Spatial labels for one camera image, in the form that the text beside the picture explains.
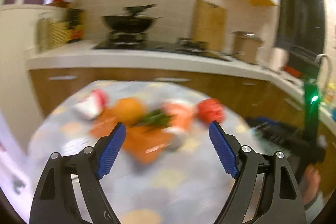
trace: green led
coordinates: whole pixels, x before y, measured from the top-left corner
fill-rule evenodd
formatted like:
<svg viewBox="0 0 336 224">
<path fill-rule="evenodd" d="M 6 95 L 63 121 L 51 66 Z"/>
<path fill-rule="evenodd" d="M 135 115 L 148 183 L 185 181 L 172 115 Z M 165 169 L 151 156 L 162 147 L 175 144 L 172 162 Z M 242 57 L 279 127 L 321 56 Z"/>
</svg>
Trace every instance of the green led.
<svg viewBox="0 0 336 224">
<path fill-rule="evenodd" d="M 317 99 L 318 99 L 318 96 L 315 95 L 315 96 L 311 99 L 310 104 L 312 104 L 313 102 L 315 102 Z"/>
</svg>

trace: table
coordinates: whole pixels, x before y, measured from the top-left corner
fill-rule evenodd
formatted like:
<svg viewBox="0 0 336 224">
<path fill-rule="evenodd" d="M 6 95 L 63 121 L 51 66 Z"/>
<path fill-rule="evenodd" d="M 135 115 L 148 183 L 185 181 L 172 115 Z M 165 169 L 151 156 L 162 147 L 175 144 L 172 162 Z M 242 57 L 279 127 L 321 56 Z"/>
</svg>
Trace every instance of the table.
<svg viewBox="0 0 336 224">
<path fill-rule="evenodd" d="M 167 99 L 184 99 L 197 104 L 208 98 L 186 87 L 167 83 L 96 81 L 89 84 L 58 106 L 32 137 L 28 153 L 35 187 L 51 153 L 72 155 L 85 146 L 95 145 L 97 139 L 88 134 L 93 122 L 83 120 L 72 106 L 97 88 L 107 92 L 110 104 L 132 96 L 146 102 L 149 109 L 158 108 Z M 221 126 L 226 133 L 235 135 L 242 145 L 249 145 L 258 153 L 273 154 L 278 150 L 251 130 L 240 116 L 227 108 L 225 111 L 226 120 Z M 258 175 L 244 221 L 253 217 L 261 182 L 262 175 Z M 175 152 L 165 151 L 150 165 L 137 164 L 121 150 L 110 174 L 100 183 L 122 224 L 205 224 L 216 220 L 234 179 L 225 173 L 207 127 L 195 120 L 183 146 Z M 75 177 L 73 188 L 82 218 L 91 221 Z"/>
</svg>

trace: orange cutting board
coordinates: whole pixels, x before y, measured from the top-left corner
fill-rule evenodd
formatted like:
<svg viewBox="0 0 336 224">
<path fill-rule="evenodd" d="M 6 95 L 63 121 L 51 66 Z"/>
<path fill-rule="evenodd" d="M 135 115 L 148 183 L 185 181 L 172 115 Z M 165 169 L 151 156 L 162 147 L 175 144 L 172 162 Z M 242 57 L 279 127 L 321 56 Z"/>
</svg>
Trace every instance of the orange cutting board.
<svg viewBox="0 0 336 224">
<path fill-rule="evenodd" d="M 192 40 L 208 43 L 208 50 L 222 51 L 226 9 L 203 0 L 196 0 L 194 8 Z"/>
</svg>

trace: silver screw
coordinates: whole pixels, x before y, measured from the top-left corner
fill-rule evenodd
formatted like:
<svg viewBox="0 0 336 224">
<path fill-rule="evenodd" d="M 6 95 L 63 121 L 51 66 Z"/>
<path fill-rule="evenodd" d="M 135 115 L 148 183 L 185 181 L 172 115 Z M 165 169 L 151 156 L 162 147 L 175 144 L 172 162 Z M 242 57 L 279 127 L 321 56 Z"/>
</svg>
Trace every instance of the silver screw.
<svg viewBox="0 0 336 224">
<path fill-rule="evenodd" d="M 91 146 L 85 147 L 84 148 L 84 153 L 85 154 L 90 154 L 93 151 L 93 148 Z"/>
<path fill-rule="evenodd" d="M 284 157 L 283 152 L 280 152 L 280 151 L 276 152 L 276 155 L 278 158 L 281 158 L 281 159 Z"/>
<path fill-rule="evenodd" d="M 251 152 L 251 148 L 247 145 L 243 146 L 241 150 L 245 153 L 250 153 Z"/>
<path fill-rule="evenodd" d="M 52 153 L 50 158 L 52 158 L 53 160 L 57 159 L 58 158 L 58 153 L 57 152 Z"/>
</svg>

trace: yellow basket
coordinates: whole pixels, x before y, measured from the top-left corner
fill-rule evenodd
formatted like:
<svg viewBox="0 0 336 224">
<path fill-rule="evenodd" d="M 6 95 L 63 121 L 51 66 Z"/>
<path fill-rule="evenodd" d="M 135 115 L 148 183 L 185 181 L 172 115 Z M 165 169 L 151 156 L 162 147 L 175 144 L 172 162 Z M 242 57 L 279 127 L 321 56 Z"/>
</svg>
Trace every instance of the yellow basket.
<svg viewBox="0 0 336 224">
<path fill-rule="evenodd" d="M 68 22 L 56 22 L 51 24 L 51 48 L 58 48 L 69 41 Z"/>
</svg>

